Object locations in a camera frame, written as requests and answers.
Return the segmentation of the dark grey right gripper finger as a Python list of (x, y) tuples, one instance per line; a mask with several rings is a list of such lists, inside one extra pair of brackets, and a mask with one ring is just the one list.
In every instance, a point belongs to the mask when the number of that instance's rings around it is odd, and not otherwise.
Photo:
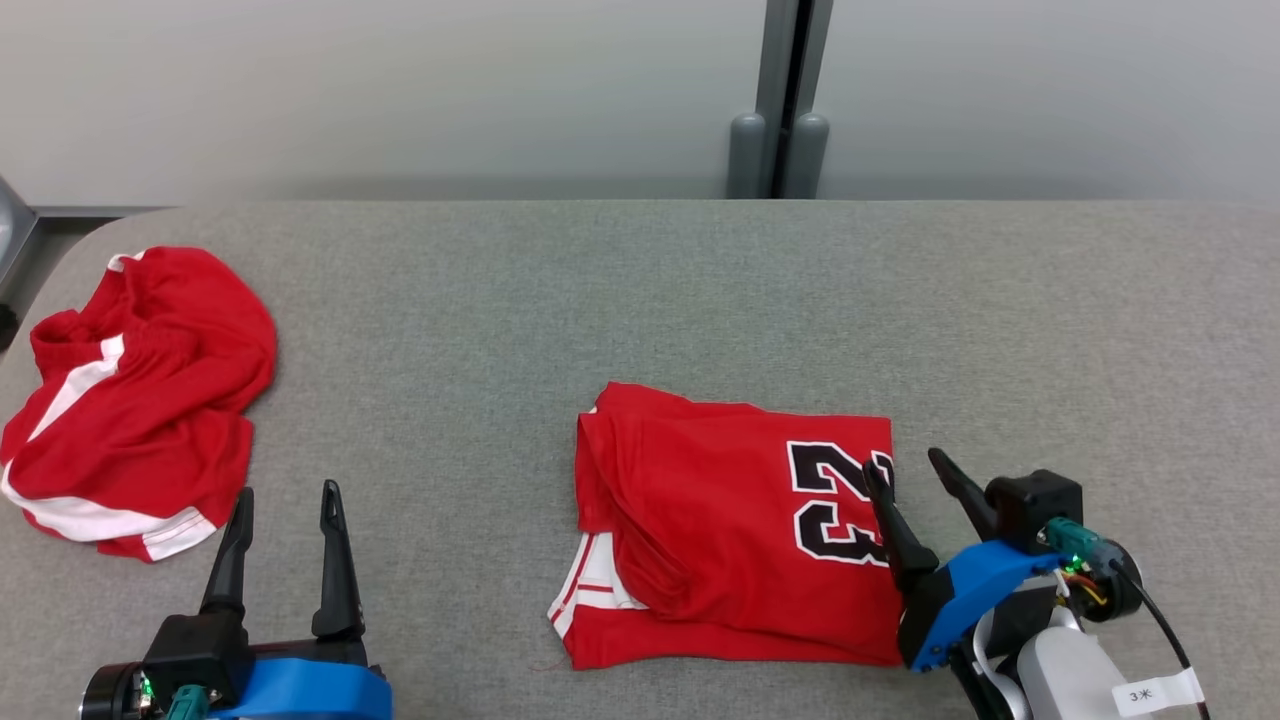
[(997, 515), (987, 502), (986, 492), (942, 448), (929, 447), (927, 456), (940, 483), (959, 501), (980, 541), (996, 539)]
[(911, 593), (938, 568), (940, 560), (916, 538), (896, 507), (892, 461), (868, 460), (863, 465), (863, 477), (893, 583), (901, 593)]

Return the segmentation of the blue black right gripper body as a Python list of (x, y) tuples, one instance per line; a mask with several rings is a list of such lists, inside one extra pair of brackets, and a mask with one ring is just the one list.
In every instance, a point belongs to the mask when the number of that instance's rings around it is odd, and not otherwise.
[(948, 661), (952, 647), (1028, 579), (1065, 569), (1074, 553), (1051, 548), (1027, 553), (992, 539), (972, 544), (941, 564), (918, 542), (896, 548), (896, 584), (902, 593), (899, 652), (905, 667), (927, 673)]

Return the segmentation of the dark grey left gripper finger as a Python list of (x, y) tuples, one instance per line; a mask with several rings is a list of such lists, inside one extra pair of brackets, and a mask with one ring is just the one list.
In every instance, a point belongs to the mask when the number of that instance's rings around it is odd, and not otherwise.
[(233, 612), (244, 616), (244, 559), (253, 543), (253, 489), (244, 487), (224, 528), (212, 569), (204, 592), (201, 614)]
[(324, 480), (320, 512), (324, 537), (320, 606), (311, 621), (311, 633), (320, 641), (357, 641), (364, 637), (364, 606), (355, 573), (340, 487)]

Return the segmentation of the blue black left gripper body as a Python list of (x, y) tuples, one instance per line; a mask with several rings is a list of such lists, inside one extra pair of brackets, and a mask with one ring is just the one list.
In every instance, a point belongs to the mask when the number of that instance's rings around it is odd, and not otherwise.
[(143, 661), (100, 667), (79, 701), (82, 719), (170, 719), (187, 688), (205, 693), (206, 719), (392, 719), (394, 697), (361, 641), (251, 646), (230, 664), (161, 669)]

